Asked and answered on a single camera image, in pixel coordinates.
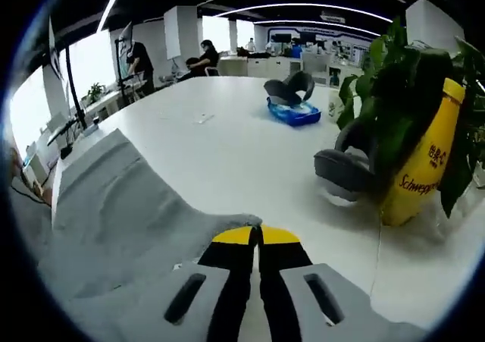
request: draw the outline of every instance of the green plant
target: green plant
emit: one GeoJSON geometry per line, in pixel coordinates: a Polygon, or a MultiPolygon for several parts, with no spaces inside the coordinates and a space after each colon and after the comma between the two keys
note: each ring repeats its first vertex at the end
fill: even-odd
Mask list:
{"type": "Polygon", "coordinates": [[[104,90],[104,86],[100,85],[99,83],[94,83],[91,86],[91,89],[88,91],[89,104],[96,102],[104,90]]]}
{"type": "Polygon", "coordinates": [[[485,168],[485,93],[477,84],[485,74],[485,57],[458,38],[460,52],[451,59],[444,50],[409,46],[406,37],[396,19],[385,35],[371,43],[364,74],[342,83],[339,96],[345,108],[337,124],[343,129],[354,119],[354,97],[359,96],[358,117],[377,138],[376,172],[385,192],[433,120],[445,78],[465,86],[452,151],[438,188],[449,217],[477,163],[485,168]],[[350,89],[354,80],[356,95],[350,89]]]}

